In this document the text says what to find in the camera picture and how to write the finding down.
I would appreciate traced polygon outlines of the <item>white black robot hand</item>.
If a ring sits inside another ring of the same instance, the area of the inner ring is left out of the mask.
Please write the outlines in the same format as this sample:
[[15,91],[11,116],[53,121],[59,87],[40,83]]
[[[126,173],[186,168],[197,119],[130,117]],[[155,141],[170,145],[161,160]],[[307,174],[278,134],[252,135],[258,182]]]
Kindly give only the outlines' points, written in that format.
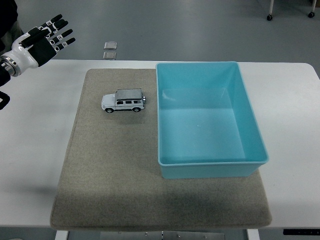
[[72,29],[59,32],[67,25],[68,21],[58,14],[17,38],[12,44],[11,51],[2,56],[11,68],[9,74],[16,77],[27,69],[41,67],[59,51],[75,42],[74,37],[66,39],[73,32]]

